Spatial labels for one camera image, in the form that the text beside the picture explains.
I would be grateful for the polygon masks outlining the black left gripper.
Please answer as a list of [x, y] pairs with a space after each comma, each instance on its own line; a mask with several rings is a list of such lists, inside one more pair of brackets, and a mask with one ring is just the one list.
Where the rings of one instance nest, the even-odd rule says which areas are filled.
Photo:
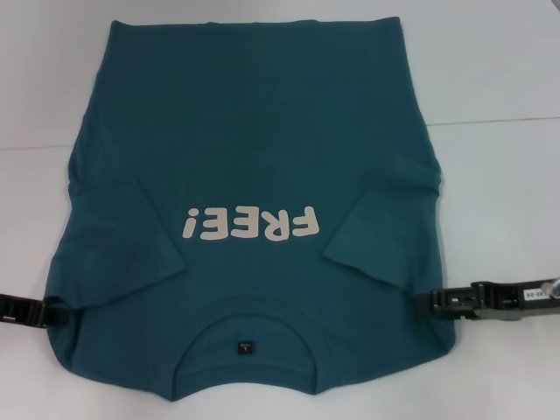
[[56, 302], [47, 302], [2, 294], [0, 297], [1, 321], [20, 326], [66, 326], [70, 311]]

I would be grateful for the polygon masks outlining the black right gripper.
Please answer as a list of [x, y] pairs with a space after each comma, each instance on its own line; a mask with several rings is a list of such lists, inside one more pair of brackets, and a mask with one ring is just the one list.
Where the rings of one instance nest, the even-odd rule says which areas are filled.
[[[437, 305], [465, 305], [474, 298], [474, 312], [470, 307]], [[559, 314], [559, 280], [546, 279], [523, 283], [472, 283], [472, 287], [431, 290], [414, 297], [419, 316], [431, 319], [493, 319], [517, 321], [535, 316]]]

